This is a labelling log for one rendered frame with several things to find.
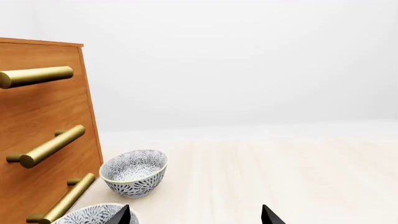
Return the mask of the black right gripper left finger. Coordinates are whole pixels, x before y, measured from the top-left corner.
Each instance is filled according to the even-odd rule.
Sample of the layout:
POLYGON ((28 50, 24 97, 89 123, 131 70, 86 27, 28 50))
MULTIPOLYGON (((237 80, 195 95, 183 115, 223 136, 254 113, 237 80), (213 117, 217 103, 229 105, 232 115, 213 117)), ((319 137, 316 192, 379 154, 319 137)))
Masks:
POLYGON ((129 205, 125 205, 108 220, 108 224, 130 224, 130 221, 130 208, 129 205))

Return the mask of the white black floral patterned bowl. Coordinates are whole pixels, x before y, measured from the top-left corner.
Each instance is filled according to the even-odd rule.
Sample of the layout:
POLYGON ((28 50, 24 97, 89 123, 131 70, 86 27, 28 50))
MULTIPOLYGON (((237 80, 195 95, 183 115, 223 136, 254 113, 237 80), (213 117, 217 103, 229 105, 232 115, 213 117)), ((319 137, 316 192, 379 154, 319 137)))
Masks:
MULTIPOLYGON (((125 205, 127 204, 101 203, 91 205, 66 214, 51 224, 108 224, 108 220, 125 205)), ((130 213, 130 224, 139 224, 139 220, 131 208, 130 213)))
POLYGON ((162 181, 168 165, 164 152, 143 149, 125 152, 99 169, 99 176, 116 194, 129 198, 149 195, 162 181))

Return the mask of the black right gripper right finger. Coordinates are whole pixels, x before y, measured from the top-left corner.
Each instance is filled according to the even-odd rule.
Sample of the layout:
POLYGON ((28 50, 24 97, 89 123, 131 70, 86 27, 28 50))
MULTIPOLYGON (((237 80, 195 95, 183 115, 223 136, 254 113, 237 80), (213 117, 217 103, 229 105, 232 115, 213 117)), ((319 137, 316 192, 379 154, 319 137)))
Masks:
POLYGON ((262 205, 262 224, 286 224, 267 205, 262 205))

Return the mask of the wooden drawer cabinet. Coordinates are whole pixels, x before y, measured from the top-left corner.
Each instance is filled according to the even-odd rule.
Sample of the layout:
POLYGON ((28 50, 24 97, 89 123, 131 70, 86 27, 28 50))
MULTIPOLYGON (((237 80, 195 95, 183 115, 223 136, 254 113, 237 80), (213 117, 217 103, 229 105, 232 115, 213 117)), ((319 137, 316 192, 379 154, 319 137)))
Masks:
POLYGON ((0 88, 0 224, 26 223, 30 214, 45 214, 71 187, 70 179, 87 173, 97 178, 103 163, 83 59, 83 45, 43 40, 0 38, 0 72, 71 67, 73 76, 54 82, 0 88), (53 139, 56 130, 76 125, 85 134, 26 169, 6 162, 53 139))

